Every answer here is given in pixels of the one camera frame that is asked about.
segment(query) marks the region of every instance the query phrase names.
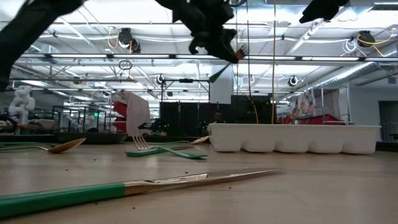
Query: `wall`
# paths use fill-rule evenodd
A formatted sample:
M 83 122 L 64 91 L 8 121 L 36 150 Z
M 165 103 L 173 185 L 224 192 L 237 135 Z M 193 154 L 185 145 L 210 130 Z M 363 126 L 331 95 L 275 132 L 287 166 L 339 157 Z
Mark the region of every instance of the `wall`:
M 52 110 L 52 106 L 62 106 L 65 98 L 53 94 L 43 94 L 41 91 L 33 91 L 32 97 L 35 99 L 35 108 L 42 110 Z M 0 93 L 0 113 L 7 108 L 14 99 L 14 92 Z
M 397 89 L 350 87 L 351 120 L 355 125 L 379 125 L 379 101 L 398 101 Z

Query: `spoon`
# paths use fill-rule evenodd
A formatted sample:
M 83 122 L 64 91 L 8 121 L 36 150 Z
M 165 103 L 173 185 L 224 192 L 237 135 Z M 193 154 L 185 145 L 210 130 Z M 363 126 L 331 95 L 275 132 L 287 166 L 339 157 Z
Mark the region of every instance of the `spoon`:
M 61 145 L 51 147 L 51 148 L 46 148 L 42 146 L 23 146 L 23 147 L 12 147 L 12 148 L 7 148 L 7 149 L 0 149 L 0 152 L 2 151 L 11 151 L 11 150 L 18 150 L 18 149 L 30 149 L 30 148 L 36 148 L 36 149 L 41 149 L 44 151 L 47 151 L 49 153 L 54 153 L 58 154 L 61 152 L 65 152 L 66 150 L 73 149 L 74 147 L 79 146 L 81 143 L 83 143 L 86 139 L 81 138 L 81 139 L 76 139 L 67 143 L 63 143 Z

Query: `wooden table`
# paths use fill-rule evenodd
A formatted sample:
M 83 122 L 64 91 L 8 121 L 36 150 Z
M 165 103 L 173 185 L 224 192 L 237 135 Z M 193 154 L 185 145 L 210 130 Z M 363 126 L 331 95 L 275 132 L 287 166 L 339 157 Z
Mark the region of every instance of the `wooden table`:
M 66 154 L 0 154 L 0 195 L 209 170 L 285 167 L 260 178 L 173 189 L 4 220 L 1 223 L 330 223 L 398 220 L 398 154 L 217 153 L 207 161 L 163 153 L 126 157 L 128 144 L 81 146 Z

